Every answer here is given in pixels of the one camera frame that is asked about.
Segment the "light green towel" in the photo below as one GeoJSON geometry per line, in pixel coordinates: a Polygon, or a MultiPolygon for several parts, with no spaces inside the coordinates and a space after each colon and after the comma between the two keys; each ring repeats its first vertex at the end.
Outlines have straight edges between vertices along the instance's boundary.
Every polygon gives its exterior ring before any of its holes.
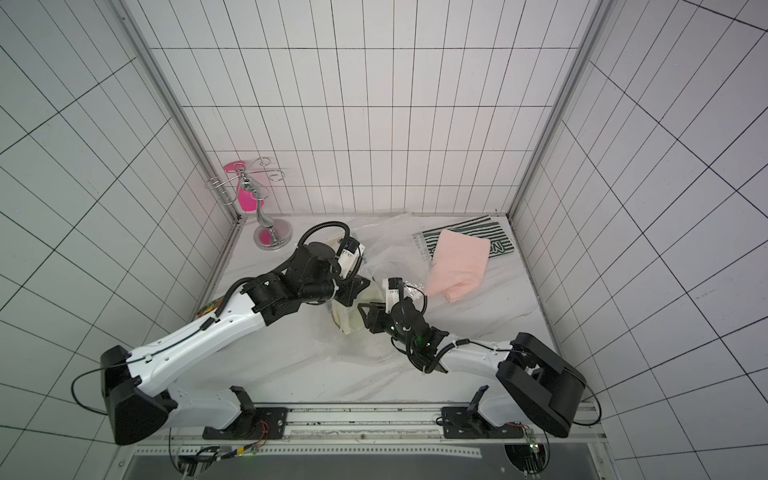
{"type": "Polygon", "coordinates": [[[331,304],[331,317],[335,325],[344,335],[351,335],[360,330],[367,330],[364,326],[364,320],[358,312],[357,305],[362,302],[384,302],[383,289],[371,283],[354,302],[349,305],[349,287],[350,283],[340,286],[334,296],[331,304]]]}

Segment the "pink towel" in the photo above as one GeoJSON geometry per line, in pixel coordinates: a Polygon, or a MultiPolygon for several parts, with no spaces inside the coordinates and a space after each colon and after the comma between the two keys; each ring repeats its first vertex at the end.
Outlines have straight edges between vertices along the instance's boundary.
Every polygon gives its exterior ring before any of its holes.
{"type": "Polygon", "coordinates": [[[443,295],[448,302],[456,302],[476,290],[484,279],[490,247],[488,239],[442,230],[426,282],[426,295],[443,295]]]}

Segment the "clear plastic vacuum bag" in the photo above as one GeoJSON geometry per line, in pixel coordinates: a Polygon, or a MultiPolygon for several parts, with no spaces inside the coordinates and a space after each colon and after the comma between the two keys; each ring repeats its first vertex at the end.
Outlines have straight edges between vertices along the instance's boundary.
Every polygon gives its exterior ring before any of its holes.
{"type": "Polygon", "coordinates": [[[373,282],[360,274],[363,257],[363,244],[347,223],[324,221],[299,237],[287,260],[264,274],[240,279],[227,294],[248,297],[251,311],[267,326],[303,305],[335,302],[355,310],[369,333],[387,335],[417,371],[447,373],[445,359],[470,340],[429,325],[428,297],[414,300],[409,292],[413,286],[400,277],[384,281],[380,300],[364,299],[373,282]]]}

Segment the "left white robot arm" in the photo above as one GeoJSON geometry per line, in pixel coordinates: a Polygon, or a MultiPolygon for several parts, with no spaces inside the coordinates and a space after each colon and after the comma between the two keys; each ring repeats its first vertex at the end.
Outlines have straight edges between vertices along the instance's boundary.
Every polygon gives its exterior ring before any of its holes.
{"type": "Polygon", "coordinates": [[[100,357],[101,395],[115,443],[132,445],[164,428],[226,430],[243,421],[252,406],[242,388],[188,389],[179,377],[304,304],[351,305],[370,283],[358,274],[363,252],[354,238],[339,249],[301,244],[273,270],[235,281],[214,310],[179,330],[133,350],[106,350],[100,357]]]}

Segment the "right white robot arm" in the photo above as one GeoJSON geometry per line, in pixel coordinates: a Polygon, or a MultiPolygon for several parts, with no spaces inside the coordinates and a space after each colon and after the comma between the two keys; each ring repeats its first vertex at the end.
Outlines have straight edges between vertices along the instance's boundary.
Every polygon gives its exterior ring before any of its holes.
{"type": "Polygon", "coordinates": [[[505,344],[460,337],[427,323],[428,297],[399,277],[384,282],[384,300],[357,310],[372,334],[387,334],[424,375],[465,373],[485,380],[470,402],[500,428],[528,420],[557,438],[569,436],[586,380],[539,338],[526,332],[505,344]]]}

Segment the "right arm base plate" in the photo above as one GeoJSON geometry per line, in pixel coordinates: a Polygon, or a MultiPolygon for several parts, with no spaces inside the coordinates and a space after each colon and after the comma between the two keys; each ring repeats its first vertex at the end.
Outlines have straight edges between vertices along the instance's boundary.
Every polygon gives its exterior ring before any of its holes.
{"type": "Polygon", "coordinates": [[[467,407],[443,407],[435,423],[442,428],[446,439],[522,439],[523,429],[518,426],[493,426],[467,407]]]}

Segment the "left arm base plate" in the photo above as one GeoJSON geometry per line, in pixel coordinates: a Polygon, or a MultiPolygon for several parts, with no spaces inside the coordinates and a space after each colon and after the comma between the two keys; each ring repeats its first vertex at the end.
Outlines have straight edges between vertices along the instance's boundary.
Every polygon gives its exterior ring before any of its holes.
{"type": "Polygon", "coordinates": [[[255,407],[241,413],[223,430],[206,427],[202,438],[222,441],[279,440],[283,438],[287,415],[285,407],[255,407]]]}

